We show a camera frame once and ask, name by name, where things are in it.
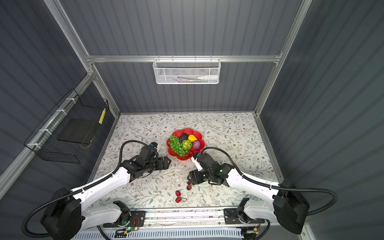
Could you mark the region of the green grape bunch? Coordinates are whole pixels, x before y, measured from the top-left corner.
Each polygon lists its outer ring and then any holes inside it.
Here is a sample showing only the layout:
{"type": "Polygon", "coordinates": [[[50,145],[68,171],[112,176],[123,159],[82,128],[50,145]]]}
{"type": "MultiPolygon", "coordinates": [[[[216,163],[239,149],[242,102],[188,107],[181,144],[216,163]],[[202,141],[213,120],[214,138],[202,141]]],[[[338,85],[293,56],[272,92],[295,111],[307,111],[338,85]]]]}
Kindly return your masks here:
{"type": "Polygon", "coordinates": [[[182,148],[182,143],[176,136],[170,136],[170,148],[179,157],[186,157],[190,152],[182,148]]]}

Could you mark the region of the purple fig fake fruit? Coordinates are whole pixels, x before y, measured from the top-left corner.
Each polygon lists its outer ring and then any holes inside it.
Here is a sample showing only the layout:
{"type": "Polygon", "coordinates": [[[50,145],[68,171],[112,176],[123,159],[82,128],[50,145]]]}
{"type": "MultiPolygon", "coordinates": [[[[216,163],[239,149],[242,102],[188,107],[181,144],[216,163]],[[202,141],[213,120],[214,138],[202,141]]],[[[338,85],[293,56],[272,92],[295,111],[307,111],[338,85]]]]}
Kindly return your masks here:
{"type": "Polygon", "coordinates": [[[193,141],[192,144],[193,144],[192,147],[193,147],[194,150],[199,150],[199,149],[201,149],[202,144],[201,144],[201,142],[200,142],[199,140],[195,140],[195,141],[193,141]]]}

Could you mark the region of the green custard apple fake fruit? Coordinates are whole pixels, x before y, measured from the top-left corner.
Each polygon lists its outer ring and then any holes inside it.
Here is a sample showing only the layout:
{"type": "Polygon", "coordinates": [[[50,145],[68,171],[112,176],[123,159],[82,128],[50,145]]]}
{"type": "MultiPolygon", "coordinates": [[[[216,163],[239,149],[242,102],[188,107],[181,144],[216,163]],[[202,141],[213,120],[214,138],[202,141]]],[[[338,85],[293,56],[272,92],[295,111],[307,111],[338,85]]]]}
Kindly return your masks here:
{"type": "Polygon", "coordinates": [[[192,148],[193,144],[189,140],[185,140],[181,143],[181,147],[184,151],[189,151],[192,148]]]}

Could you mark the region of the yellow lemon fake fruit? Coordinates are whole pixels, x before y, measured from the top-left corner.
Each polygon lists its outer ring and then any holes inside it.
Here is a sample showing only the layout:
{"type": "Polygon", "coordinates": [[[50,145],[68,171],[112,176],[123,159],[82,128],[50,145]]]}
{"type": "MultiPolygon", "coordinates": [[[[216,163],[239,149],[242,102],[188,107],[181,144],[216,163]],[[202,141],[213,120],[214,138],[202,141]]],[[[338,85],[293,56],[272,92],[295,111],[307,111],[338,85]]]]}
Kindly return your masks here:
{"type": "Polygon", "coordinates": [[[197,141],[198,139],[194,135],[189,135],[188,140],[193,143],[193,142],[197,141]]]}

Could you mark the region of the dark avocado fake fruit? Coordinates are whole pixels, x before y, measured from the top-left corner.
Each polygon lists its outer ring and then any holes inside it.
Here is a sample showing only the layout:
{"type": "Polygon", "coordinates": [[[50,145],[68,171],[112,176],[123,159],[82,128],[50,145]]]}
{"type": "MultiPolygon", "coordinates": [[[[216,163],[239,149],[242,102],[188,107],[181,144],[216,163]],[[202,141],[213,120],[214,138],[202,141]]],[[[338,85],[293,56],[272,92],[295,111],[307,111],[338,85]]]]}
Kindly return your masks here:
{"type": "Polygon", "coordinates": [[[189,139],[189,135],[186,134],[186,133],[181,134],[180,137],[179,137],[179,141],[180,141],[181,143],[182,143],[183,141],[185,141],[185,140],[188,140],[188,139],[189,139]]]}

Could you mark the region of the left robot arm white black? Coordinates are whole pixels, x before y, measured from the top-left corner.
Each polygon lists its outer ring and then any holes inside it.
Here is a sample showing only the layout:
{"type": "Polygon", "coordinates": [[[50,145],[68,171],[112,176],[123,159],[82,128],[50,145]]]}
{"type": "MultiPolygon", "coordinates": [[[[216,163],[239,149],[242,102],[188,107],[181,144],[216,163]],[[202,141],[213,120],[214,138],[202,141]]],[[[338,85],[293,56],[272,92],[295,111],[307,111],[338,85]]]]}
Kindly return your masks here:
{"type": "Polygon", "coordinates": [[[123,160],[119,154],[117,167],[109,174],[70,191],[61,189],[46,207],[41,224],[54,240],[70,240],[78,232],[106,225],[112,228],[132,230],[143,223],[135,217],[122,201],[91,209],[91,205],[113,190],[149,176],[156,171],[167,170],[171,165],[168,157],[160,157],[157,143],[144,144],[138,155],[123,160]]]}

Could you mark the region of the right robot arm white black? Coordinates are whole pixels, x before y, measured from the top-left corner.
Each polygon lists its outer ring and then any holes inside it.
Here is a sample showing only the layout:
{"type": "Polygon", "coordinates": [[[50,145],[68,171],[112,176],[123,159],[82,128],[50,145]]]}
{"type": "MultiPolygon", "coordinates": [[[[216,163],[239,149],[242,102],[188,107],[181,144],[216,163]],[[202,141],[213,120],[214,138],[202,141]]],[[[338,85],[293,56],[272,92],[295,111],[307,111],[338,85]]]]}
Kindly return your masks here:
{"type": "Polygon", "coordinates": [[[293,234],[301,234],[310,204],[300,192],[277,190],[280,184],[239,173],[230,164],[219,164],[209,154],[194,154],[191,157],[197,169],[187,179],[192,185],[207,182],[210,185],[227,186],[245,191],[262,200],[261,204],[244,198],[237,208],[237,218],[242,223],[255,219],[277,221],[293,234]]]}

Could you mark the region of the red cherry pair lower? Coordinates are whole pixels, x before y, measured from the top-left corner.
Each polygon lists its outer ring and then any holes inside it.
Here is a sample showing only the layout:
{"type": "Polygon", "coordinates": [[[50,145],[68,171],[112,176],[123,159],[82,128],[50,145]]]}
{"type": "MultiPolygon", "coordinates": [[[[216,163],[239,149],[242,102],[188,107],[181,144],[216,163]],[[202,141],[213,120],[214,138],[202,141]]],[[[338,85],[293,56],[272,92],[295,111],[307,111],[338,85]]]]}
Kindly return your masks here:
{"type": "Polygon", "coordinates": [[[176,203],[180,203],[180,202],[183,200],[183,199],[182,199],[182,194],[181,194],[181,192],[180,192],[180,191],[176,191],[175,194],[176,194],[176,200],[175,200],[175,202],[176,202],[176,203]]]}

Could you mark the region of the white vented strip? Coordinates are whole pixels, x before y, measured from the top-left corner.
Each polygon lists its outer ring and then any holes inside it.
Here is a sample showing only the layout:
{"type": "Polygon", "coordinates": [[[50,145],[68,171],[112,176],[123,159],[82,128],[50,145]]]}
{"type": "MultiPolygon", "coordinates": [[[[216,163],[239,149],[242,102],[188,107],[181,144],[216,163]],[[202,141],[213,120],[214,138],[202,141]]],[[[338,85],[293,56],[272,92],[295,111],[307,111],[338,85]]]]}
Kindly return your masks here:
{"type": "Polygon", "coordinates": [[[125,233],[122,230],[104,230],[110,240],[242,240],[238,228],[178,228],[140,229],[125,233]]]}

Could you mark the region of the yellow tag on basket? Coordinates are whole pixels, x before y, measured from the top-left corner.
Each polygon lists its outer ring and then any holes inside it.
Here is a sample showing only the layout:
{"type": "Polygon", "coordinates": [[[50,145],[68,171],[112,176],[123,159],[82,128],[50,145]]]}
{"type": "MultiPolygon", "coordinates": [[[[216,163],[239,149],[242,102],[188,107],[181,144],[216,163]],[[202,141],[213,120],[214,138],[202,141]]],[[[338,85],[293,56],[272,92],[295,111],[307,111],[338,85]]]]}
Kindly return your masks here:
{"type": "Polygon", "coordinates": [[[104,108],[101,112],[101,115],[100,115],[100,118],[99,118],[99,121],[98,123],[101,125],[104,121],[104,118],[105,118],[105,115],[106,115],[106,108],[104,108]]]}

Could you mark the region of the black pad in basket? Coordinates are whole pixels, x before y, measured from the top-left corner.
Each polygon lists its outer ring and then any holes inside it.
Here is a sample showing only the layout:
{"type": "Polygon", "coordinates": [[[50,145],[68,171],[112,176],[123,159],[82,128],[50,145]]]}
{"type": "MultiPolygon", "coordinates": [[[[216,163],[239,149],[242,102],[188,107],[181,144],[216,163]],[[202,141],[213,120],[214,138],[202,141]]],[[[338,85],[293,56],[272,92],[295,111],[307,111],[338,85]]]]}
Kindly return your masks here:
{"type": "Polygon", "coordinates": [[[62,142],[89,145],[100,124],[91,120],[71,119],[58,134],[57,140],[62,142]]]}

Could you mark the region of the white marker in basket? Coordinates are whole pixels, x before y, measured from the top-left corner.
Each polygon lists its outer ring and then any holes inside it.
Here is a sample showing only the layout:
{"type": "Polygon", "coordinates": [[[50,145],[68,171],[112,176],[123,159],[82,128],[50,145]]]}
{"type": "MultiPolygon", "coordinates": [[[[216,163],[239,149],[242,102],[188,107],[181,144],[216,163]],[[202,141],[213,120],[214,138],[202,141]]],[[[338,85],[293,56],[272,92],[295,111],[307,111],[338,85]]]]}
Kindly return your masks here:
{"type": "Polygon", "coordinates": [[[203,75],[199,76],[197,80],[203,82],[217,82],[219,80],[219,75],[203,75]]]}

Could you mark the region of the aluminium front rail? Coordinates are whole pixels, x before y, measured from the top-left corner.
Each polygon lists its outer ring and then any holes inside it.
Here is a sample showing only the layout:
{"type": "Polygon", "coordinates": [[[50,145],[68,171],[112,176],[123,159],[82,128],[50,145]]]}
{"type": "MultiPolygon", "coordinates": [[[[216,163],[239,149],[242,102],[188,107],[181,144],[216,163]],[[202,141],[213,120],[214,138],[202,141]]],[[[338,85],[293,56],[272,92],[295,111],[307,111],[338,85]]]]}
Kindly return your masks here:
{"type": "MultiPolygon", "coordinates": [[[[168,208],[168,209],[133,209],[133,211],[145,211],[146,218],[144,226],[140,229],[149,229],[156,227],[251,227],[258,226],[253,224],[239,224],[239,225],[226,225],[224,219],[223,210],[231,207],[197,207],[197,208],[168,208]]],[[[103,226],[106,223],[115,222],[120,214],[124,210],[121,210],[116,205],[103,206],[99,208],[87,209],[82,216],[85,219],[82,221],[80,231],[85,231],[97,226],[103,226]]],[[[253,216],[249,220],[264,219],[266,222],[269,220],[271,224],[278,225],[276,216],[273,214],[271,208],[263,202],[255,202],[255,208],[252,209],[253,216]]]]}

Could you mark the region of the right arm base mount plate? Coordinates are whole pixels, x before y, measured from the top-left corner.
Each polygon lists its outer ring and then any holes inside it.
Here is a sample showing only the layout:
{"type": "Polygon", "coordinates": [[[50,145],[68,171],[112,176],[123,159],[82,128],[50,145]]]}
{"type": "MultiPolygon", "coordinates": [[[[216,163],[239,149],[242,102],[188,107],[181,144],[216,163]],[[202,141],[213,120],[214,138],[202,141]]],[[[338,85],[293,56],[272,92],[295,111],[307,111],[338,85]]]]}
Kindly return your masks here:
{"type": "Polygon", "coordinates": [[[264,224],[266,221],[264,219],[254,219],[249,220],[248,222],[242,222],[237,213],[236,208],[226,208],[223,210],[224,212],[224,219],[226,225],[239,225],[239,224],[253,224],[253,225],[259,225],[264,224]]]}

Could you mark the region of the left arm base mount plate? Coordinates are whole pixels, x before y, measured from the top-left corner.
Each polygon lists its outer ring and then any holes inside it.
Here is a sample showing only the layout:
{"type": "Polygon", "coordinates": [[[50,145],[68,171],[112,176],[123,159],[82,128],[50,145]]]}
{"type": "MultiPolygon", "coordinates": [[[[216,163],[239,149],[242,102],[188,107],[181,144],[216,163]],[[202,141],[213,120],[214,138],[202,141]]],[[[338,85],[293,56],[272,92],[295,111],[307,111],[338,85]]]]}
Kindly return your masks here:
{"type": "Polygon", "coordinates": [[[118,219],[113,223],[103,224],[104,228],[126,228],[133,230],[134,228],[140,228],[144,226],[146,218],[145,211],[123,211],[118,219]]]}

